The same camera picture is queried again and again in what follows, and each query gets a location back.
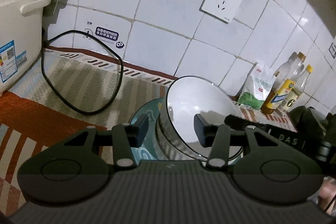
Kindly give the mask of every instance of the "rice cooker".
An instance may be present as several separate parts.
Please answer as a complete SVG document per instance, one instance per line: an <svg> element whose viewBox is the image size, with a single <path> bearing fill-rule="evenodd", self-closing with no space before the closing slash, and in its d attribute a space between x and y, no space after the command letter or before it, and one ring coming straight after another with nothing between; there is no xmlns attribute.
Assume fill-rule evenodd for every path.
<svg viewBox="0 0 336 224"><path fill-rule="evenodd" d="M0 0L0 96L41 51L42 11L51 0Z"/></svg>

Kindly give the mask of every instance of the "bottle label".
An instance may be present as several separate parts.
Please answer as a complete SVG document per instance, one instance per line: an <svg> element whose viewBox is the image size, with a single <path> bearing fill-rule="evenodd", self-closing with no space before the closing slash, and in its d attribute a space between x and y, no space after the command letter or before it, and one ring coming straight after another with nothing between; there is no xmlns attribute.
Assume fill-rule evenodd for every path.
<svg viewBox="0 0 336 224"><path fill-rule="evenodd" d="M300 93L298 93L296 90L291 90L290 93L288 93L285 100L283 100L281 104L281 110L283 112L288 112L288 110L294 105L297 99L300 97Z"/></svg>
<svg viewBox="0 0 336 224"><path fill-rule="evenodd" d="M283 85L275 92L275 95L268 102L266 107L270 109L276 109L281 104L281 102L285 99L287 94L292 90L292 88L294 87L294 84L295 84L294 81L287 79L283 83Z"/></svg>

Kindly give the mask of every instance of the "power socket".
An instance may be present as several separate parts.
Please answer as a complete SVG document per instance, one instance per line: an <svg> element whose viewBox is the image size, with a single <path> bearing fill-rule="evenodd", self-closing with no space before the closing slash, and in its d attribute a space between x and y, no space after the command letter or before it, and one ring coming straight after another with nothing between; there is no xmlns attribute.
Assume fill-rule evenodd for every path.
<svg viewBox="0 0 336 224"><path fill-rule="evenodd" d="M243 0L204 0L201 10L225 22L231 22Z"/></svg>

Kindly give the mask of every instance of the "ribbed black surface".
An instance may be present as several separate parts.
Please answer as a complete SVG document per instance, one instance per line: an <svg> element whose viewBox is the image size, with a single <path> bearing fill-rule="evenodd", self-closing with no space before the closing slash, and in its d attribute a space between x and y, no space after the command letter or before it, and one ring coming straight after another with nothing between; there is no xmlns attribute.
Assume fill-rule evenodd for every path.
<svg viewBox="0 0 336 224"><path fill-rule="evenodd" d="M268 206L238 192L227 176L198 161L142 161L119 172L103 192L83 203L47 208L27 203L14 224L249 223L318 224L332 218L313 203Z"/></svg>

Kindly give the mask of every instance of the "seasoning packet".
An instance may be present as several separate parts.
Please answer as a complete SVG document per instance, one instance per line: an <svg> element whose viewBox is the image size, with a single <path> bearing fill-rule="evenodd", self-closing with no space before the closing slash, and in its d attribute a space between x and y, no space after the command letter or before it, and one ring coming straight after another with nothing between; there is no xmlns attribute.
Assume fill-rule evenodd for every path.
<svg viewBox="0 0 336 224"><path fill-rule="evenodd" d="M276 77L263 63L257 63L247 76L238 103L259 110L266 100Z"/></svg>

